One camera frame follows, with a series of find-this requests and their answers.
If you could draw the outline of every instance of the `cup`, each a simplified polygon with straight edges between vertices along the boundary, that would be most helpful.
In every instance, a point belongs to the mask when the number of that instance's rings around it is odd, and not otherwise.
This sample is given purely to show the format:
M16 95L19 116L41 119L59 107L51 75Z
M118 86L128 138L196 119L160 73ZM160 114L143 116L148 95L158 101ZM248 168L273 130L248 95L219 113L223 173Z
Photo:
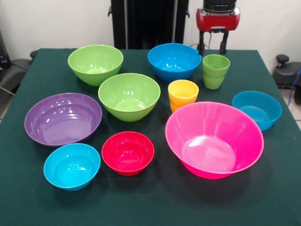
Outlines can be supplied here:
M203 58L203 79L209 89L218 89L230 67L230 60L222 55L212 54Z
M176 80L168 85L170 108L175 112L180 107L196 102L198 86L189 80Z

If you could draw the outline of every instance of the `red bowl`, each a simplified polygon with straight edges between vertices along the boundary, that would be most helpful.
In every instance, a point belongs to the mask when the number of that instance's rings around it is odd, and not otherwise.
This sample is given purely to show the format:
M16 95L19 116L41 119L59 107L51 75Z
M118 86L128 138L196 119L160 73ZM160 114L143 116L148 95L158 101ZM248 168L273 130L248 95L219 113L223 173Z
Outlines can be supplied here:
M116 173L127 177L144 170L154 154L154 145L148 137L130 131L110 137L102 148L103 161Z

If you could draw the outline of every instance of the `orange cup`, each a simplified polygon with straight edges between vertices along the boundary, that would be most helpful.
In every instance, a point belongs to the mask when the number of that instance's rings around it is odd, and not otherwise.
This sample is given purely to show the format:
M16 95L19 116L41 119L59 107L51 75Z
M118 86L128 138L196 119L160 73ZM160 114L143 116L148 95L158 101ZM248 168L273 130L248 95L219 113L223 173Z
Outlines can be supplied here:
M189 80L176 80L168 85L170 108L175 112L180 107L196 102L198 86Z

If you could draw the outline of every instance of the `pink bowl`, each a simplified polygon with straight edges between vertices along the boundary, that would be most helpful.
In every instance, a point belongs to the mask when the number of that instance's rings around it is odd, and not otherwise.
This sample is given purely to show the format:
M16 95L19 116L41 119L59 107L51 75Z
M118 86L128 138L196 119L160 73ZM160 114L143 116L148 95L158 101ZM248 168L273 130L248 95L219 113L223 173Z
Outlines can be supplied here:
M263 152L263 135L252 118L215 102L197 102L174 112L166 123L165 136L184 166L206 179L243 171Z

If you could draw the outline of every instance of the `table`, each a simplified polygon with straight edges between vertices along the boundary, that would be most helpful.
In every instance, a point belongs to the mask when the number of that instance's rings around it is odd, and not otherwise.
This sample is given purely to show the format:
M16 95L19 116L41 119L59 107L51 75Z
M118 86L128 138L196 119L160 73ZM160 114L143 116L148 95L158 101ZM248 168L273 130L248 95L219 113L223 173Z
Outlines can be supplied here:
M154 143L155 157L141 174L126 178L102 162L93 182L78 192L53 187L43 165L53 151L32 141L24 118L38 101L63 92L79 92L95 100L97 87L79 80L68 67L73 49L41 49L0 124L2 226L296 226L301 225L301 133L257 51L229 50L231 67L218 90L206 89L201 65L192 80L198 101L231 104L244 90L275 97L283 114L263 133L262 157L250 169L221 180L198 178L169 149L164 129L171 114L167 84L148 63L147 50L123 50L120 73L143 73L156 79L161 97L138 122L122 122L102 106L103 119L86 141L98 151L111 135L132 130Z

